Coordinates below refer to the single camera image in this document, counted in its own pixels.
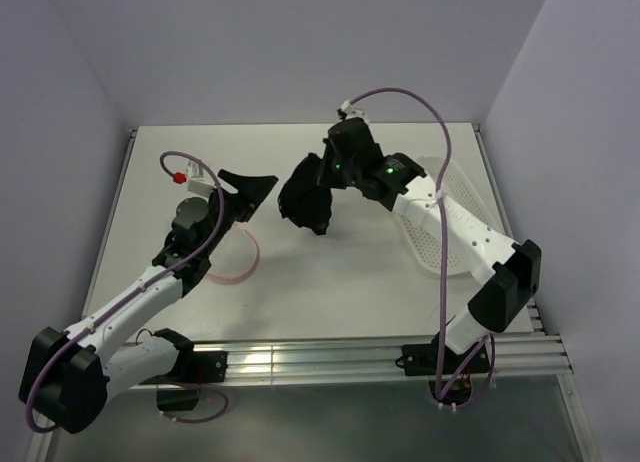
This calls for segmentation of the black bra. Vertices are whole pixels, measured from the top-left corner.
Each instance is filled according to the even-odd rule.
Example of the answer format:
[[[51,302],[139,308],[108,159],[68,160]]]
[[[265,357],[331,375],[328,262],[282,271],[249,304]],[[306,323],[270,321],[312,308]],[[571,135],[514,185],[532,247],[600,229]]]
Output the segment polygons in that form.
[[[278,196],[281,217],[318,236],[328,230],[333,201],[331,190],[317,182],[320,162],[317,154],[309,153],[295,167]]]

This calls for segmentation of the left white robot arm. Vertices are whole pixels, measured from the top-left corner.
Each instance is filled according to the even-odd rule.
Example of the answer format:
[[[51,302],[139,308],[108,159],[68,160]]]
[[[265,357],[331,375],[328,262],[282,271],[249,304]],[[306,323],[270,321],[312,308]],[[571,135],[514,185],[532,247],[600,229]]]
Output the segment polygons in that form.
[[[122,294],[98,312],[57,331],[38,333],[29,350],[19,398],[28,426],[75,434],[87,428],[108,401],[141,382],[163,378],[182,383],[195,368],[194,344],[171,329],[144,343],[124,343],[151,318],[186,297],[211,267],[210,256],[237,222],[247,222],[273,190],[275,176],[240,176],[221,170],[206,197],[190,197],[176,208],[163,248]]]

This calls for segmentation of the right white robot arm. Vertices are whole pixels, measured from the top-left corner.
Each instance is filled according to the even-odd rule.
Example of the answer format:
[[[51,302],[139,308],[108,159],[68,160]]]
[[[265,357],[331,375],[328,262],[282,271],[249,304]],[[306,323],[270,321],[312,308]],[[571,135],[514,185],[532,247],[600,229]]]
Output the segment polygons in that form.
[[[332,126],[324,144],[319,185],[353,187],[438,238],[479,283],[479,291],[447,322],[441,331],[444,340],[432,350],[438,368],[457,370],[476,341],[504,332],[535,295],[540,247],[531,240],[518,243],[493,230],[447,195],[437,179],[409,156],[384,154],[361,118]]]

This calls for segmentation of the white mesh laundry bag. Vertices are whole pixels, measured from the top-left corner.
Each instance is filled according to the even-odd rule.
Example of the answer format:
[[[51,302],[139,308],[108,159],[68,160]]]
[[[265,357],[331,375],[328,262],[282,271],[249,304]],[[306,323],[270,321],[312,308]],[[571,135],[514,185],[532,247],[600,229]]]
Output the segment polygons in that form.
[[[248,279],[257,269],[261,251],[256,238],[241,224],[234,224],[210,255],[210,281],[234,285]]]

